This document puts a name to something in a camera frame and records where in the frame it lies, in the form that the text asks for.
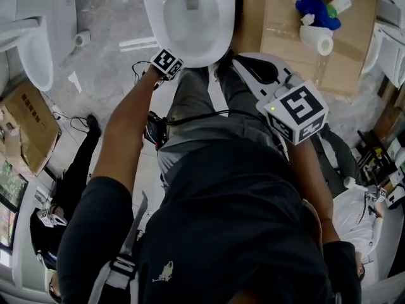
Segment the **white pipe fitting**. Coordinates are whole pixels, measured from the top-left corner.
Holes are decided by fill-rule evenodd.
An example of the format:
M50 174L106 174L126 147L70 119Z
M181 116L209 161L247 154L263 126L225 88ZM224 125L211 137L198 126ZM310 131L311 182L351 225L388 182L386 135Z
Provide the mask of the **white pipe fitting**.
M74 43L76 47L83 47L90 43L91 32L89 30L84 30L76 34L74 38Z

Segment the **person's black shoe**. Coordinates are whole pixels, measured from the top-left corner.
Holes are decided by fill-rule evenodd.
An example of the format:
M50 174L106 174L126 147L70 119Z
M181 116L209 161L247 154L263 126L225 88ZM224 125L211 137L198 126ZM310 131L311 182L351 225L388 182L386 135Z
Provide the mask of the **person's black shoe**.
M220 76L225 73L229 68L233 67L233 59L235 52L229 48L227 52L214 64L214 76L216 81L220 80Z

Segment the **tall brown carton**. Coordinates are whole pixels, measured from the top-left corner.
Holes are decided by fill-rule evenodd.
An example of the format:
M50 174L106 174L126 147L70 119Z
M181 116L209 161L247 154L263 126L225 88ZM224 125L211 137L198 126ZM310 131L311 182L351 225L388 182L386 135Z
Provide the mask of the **tall brown carton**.
M385 76L378 90L378 97L385 108L373 131L380 141L390 143L405 129L405 82L400 88L396 88Z

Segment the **large flat cardboard sheet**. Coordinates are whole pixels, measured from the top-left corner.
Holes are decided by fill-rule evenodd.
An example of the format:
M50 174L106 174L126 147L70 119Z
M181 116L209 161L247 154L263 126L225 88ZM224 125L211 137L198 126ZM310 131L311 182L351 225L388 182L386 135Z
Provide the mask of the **large flat cardboard sheet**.
M333 33L332 52L321 56L301 42L302 16L293 0L243 0L232 47L236 53L278 56L319 90L351 97L358 91L376 7L377 0L352 0L351 7L339 15L341 27Z

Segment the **clear plastic wrap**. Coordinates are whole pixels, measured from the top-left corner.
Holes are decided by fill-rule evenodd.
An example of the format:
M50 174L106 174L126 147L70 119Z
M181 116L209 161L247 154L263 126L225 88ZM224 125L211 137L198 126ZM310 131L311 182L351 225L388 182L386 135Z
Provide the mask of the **clear plastic wrap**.
M358 92L350 98L322 92L330 111L328 124L347 144L354 146L359 140L358 131L371 130L381 115L385 103L377 92L383 78L383 72L375 67L361 77Z

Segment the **white paper scrap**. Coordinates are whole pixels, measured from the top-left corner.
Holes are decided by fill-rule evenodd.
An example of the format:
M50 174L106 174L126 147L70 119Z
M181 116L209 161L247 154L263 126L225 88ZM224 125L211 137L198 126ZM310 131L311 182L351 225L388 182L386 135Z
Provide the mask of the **white paper scrap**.
M79 80L78 80L76 71L73 71L73 72L68 76L68 81L71 82L71 83L75 86L75 88L77 89L77 91L78 91L79 93L82 92L82 87L81 87L80 82L79 82Z

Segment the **person in grey shirt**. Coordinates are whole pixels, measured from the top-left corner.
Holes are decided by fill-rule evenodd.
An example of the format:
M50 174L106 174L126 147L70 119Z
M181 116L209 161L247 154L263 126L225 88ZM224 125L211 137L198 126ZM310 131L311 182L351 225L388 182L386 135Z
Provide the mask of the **person in grey shirt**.
M133 254L139 304L361 304L352 244L316 245L290 168L247 140L216 142L177 165Z

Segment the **black yellow metal frame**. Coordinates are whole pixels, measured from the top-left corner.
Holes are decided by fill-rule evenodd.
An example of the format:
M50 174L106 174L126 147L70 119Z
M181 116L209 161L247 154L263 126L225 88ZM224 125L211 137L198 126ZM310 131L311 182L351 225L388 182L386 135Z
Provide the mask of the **black yellow metal frame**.
M372 130L368 132L359 130L358 136L360 142L357 145L357 150L361 155L358 166L362 180L367 185L383 186L388 182L390 175L397 171L397 167Z

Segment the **blue cloth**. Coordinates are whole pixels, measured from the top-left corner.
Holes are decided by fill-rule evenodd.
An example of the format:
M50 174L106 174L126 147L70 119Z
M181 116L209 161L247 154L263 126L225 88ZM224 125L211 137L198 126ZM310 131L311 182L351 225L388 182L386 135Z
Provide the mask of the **blue cloth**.
M341 27L337 18L331 19L327 13L327 4L322 0L298 0L295 3L296 9L303 15L314 14L315 22L312 26L325 27L332 31Z

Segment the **open brown cardboard box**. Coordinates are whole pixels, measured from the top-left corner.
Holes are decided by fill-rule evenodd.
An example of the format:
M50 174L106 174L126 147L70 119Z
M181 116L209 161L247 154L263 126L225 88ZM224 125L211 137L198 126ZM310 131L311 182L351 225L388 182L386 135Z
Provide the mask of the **open brown cardboard box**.
M60 135L59 124L30 81L0 101L0 153L19 173L39 175Z

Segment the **white toilet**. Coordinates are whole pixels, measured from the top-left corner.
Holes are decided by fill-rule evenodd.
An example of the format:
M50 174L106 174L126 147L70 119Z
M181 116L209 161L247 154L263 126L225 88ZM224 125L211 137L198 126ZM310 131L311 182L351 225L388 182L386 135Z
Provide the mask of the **white toilet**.
M157 43L185 67L216 63L234 33L235 0L143 0Z
M40 91L75 49L76 0L0 0L0 53L17 48L23 69Z
M376 22L361 74L377 65L400 89L405 83L405 28Z

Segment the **person's grey trousers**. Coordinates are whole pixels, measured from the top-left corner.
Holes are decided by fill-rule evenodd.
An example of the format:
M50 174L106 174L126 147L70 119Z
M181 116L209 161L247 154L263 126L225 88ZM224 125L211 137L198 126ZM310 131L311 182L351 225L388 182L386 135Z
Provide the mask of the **person's grey trousers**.
M179 171L183 157L211 143L246 138L276 148L270 131L258 120L257 99L239 75L226 68L220 72L218 80L228 109L232 111L227 117L210 116L215 109L208 93L208 68L184 68L180 73L167 119L172 122L189 118L191 121L167 128L167 142L158 151L164 189L168 189Z

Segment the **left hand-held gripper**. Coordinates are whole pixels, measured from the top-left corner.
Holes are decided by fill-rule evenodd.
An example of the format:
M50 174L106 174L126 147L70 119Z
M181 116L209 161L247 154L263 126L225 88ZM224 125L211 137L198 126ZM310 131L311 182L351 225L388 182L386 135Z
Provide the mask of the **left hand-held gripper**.
M151 65L163 74L164 80L173 80L182 69L184 62L174 56L170 50L161 49L151 58Z

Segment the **person's left forearm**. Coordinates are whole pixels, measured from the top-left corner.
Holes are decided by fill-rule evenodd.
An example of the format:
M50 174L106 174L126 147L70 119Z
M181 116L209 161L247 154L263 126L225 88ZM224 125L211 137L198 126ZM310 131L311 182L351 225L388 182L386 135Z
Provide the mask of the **person's left forearm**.
M157 68L149 66L115 108L104 131L93 178L112 178L133 192L154 86L162 77Z

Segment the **person's right forearm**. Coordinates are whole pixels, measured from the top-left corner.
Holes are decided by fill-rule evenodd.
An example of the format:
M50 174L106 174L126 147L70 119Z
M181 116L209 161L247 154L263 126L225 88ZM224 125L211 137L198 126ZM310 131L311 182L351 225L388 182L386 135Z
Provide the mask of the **person's right forearm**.
M287 143L290 165L296 175L300 194L317 212L322 231L322 243L340 241L333 225L333 198L321 171L312 142L298 145Z

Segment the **window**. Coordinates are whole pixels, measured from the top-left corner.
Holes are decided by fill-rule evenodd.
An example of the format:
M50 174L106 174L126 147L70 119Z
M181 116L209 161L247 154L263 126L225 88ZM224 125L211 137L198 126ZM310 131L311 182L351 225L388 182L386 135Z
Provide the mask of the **window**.
M0 250L13 252L18 213L28 181L11 164L0 164Z

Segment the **large white paper roll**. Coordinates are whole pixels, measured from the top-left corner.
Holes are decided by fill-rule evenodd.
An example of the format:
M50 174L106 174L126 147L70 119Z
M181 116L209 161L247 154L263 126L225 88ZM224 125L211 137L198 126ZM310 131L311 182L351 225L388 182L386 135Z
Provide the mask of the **large white paper roll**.
M301 25L299 30L301 42L321 56L328 56L333 49L333 32L325 27Z

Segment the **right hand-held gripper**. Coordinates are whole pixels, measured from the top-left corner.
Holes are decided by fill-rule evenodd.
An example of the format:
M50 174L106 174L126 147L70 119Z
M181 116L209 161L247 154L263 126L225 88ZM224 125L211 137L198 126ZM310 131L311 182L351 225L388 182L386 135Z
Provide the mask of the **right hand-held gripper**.
M322 129L328 105L312 83L282 87L292 69L281 58L266 53L240 53L233 66L259 101L257 107L268 125L293 145L298 145Z

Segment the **black belt-worn device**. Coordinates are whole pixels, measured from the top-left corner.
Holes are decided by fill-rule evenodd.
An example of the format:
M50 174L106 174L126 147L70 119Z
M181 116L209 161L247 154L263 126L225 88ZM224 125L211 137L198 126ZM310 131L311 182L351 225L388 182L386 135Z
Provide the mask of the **black belt-worn device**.
M149 111L144 139L152 143L156 151L163 147L167 142L166 118L161 118L155 112Z

